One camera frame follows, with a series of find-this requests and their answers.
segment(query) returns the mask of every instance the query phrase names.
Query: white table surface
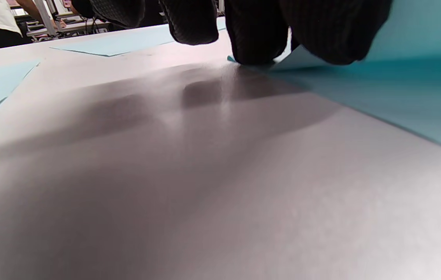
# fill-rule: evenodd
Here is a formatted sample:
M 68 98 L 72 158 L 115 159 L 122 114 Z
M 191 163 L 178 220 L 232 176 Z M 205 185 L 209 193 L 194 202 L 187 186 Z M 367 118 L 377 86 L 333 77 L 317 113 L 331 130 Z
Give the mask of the white table surface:
M 227 62 L 225 31 L 49 48 L 108 35 L 0 50 L 41 59 L 0 107 L 1 280 L 441 280 L 441 147 Z

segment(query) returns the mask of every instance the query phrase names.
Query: finger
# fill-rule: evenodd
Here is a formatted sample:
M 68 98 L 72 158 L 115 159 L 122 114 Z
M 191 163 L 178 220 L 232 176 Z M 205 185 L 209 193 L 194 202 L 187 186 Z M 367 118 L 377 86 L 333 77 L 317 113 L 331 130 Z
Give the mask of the finger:
M 267 64 L 283 53 L 288 25 L 277 0 L 226 0 L 226 27 L 241 64 Z
M 172 37 L 183 44 L 217 41 L 217 8 L 213 0 L 160 0 Z
M 293 36 L 331 64 L 362 60 L 388 18 L 392 0 L 279 0 Z

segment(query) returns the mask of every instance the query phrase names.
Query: workbench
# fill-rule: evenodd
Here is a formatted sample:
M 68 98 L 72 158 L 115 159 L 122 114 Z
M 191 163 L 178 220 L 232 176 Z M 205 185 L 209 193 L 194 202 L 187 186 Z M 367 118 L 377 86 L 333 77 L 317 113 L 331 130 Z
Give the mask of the workbench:
M 0 49 L 41 59 L 0 106 L 0 279 L 441 280 L 440 146 L 228 62 L 225 30 L 49 48 L 102 36 Z

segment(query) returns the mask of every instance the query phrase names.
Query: black glove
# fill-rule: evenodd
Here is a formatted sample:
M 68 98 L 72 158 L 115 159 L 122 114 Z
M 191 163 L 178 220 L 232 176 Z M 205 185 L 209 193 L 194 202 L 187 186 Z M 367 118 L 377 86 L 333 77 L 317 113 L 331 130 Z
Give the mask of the black glove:
M 135 27 L 144 0 L 90 0 L 107 21 Z M 177 42 L 197 45 L 218 39 L 213 0 L 160 0 Z M 293 41 L 331 64 L 366 57 L 390 13 L 392 0 L 225 0 L 226 26 L 234 58 L 241 64 L 266 64 Z

